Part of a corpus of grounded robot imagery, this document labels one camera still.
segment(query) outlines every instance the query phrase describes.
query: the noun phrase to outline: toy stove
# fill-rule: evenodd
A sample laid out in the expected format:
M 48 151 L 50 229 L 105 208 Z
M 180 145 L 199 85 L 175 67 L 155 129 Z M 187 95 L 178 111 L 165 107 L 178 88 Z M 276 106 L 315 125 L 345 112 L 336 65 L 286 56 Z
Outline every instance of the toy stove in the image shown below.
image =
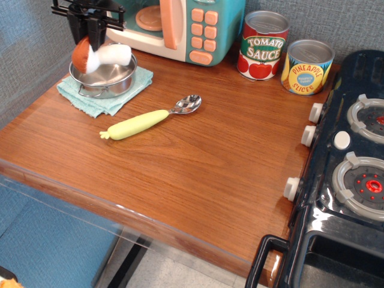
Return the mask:
M 295 205 L 288 241 L 266 235 L 246 287 L 268 252 L 283 254 L 274 287 L 384 287 L 384 52 L 349 55 L 326 103 L 314 104 L 302 143 L 310 156 L 284 196 Z

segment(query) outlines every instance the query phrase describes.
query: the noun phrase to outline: textured wall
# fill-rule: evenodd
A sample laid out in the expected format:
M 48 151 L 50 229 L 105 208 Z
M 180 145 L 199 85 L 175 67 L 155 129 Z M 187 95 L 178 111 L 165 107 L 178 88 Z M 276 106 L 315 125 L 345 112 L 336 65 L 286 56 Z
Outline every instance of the textured wall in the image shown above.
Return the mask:
M 290 19 L 288 44 L 305 38 L 330 43 L 339 64 L 354 51 L 384 49 L 383 0 L 247 0 L 246 13 L 254 10 Z
M 0 1 L 0 129 L 68 73 L 74 41 L 51 4 Z

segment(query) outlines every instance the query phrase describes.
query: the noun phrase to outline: pineapple slices can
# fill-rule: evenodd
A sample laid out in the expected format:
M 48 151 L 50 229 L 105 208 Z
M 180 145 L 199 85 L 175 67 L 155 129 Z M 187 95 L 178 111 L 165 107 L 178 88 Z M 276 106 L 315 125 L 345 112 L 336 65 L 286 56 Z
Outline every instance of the pineapple slices can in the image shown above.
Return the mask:
M 289 20 L 264 10 L 245 17 L 238 70 L 247 78 L 267 80 L 275 76 L 289 31 Z
M 326 82 L 335 50 L 317 40 L 297 40 L 288 47 L 281 84 L 299 95 L 319 93 Z

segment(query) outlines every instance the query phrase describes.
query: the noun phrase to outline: pot handle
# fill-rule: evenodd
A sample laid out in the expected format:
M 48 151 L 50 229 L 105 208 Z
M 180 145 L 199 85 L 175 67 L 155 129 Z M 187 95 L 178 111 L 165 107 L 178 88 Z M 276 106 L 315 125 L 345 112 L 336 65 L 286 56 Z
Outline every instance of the pot handle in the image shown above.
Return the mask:
M 262 274 L 268 253 L 276 250 L 281 253 L 288 251 L 289 242 L 274 235 L 265 235 L 257 249 L 256 256 L 245 284 L 245 288 L 256 288 Z
M 81 95 L 81 96 L 84 96 L 84 97 L 91 97 L 91 98 L 97 98 L 97 97 L 100 97 L 102 95 L 102 93 L 104 92 L 109 92 L 109 88 L 108 87 L 104 87 L 103 90 L 99 93 L 99 94 L 96 94 L 96 95 L 88 95 L 88 94 L 84 94 L 81 92 L 81 90 L 84 88 L 84 85 L 80 84 L 80 88 L 79 88 L 79 91 L 78 93 Z

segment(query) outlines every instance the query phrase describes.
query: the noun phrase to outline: dish cloth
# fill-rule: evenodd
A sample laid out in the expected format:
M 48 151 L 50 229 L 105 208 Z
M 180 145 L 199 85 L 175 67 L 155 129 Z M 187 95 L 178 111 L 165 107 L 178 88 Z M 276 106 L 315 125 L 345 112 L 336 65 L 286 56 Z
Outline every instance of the dish cloth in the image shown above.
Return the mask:
M 64 78 L 57 86 L 57 89 L 74 107 L 91 117 L 96 118 L 102 113 L 113 116 L 126 102 L 130 101 L 152 83 L 153 75 L 153 72 L 147 69 L 136 67 L 136 71 L 132 75 L 132 85 L 129 90 L 117 97 L 108 99 L 96 99 L 79 95 L 79 83 L 71 76 Z

